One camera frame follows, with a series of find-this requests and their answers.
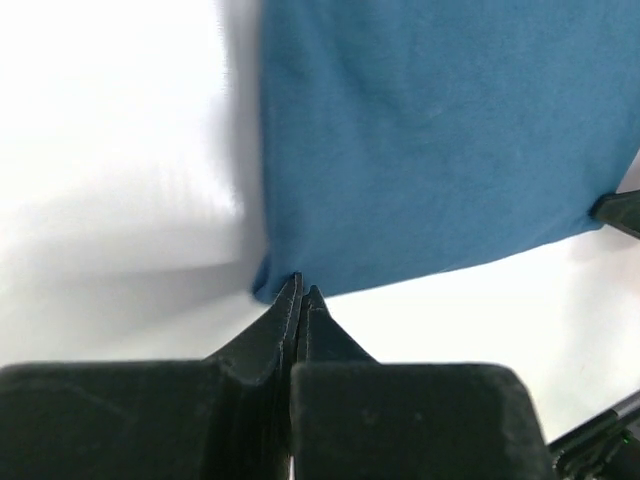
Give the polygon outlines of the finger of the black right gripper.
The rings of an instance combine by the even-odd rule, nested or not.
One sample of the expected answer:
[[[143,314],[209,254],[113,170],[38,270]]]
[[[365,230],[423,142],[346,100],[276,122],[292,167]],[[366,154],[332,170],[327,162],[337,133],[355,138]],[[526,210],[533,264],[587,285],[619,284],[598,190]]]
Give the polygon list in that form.
[[[640,238],[640,191],[601,196],[591,208],[591,217],[633,238]]]

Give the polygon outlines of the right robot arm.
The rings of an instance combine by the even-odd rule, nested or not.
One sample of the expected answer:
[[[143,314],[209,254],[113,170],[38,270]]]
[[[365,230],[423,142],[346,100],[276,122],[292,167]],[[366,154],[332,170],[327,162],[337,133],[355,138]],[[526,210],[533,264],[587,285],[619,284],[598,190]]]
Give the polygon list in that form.
[[[639,192],[606,194],[593,205],[592,218],[634,238],[639,237]],[[639,480],[639,393],[549,445],[560,479]]]

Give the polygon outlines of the teal blue t-shirt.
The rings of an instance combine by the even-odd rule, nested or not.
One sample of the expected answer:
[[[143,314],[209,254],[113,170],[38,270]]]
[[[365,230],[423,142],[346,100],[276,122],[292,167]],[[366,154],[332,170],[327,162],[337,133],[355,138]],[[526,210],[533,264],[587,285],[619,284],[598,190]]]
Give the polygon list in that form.
[[[635,1],[267,1],[260,46],[262,302],[594,230],[639,149]]]

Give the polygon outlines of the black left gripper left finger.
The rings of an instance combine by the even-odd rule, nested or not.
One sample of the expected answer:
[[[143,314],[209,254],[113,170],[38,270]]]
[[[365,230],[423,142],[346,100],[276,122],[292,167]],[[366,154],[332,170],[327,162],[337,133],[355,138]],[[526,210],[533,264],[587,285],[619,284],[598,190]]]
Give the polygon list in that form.
[[[23,363],[1,371],[5,479],[285,479],[300,275],[196,360]]]

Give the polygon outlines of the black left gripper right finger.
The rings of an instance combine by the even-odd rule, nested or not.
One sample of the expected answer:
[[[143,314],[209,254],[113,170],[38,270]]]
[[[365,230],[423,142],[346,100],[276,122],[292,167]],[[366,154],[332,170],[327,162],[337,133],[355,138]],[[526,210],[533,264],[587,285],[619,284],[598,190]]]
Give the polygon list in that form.
[[[291,371],[299,479],[550,479],[529,392],[509,368],[383,364],[303,299]]]

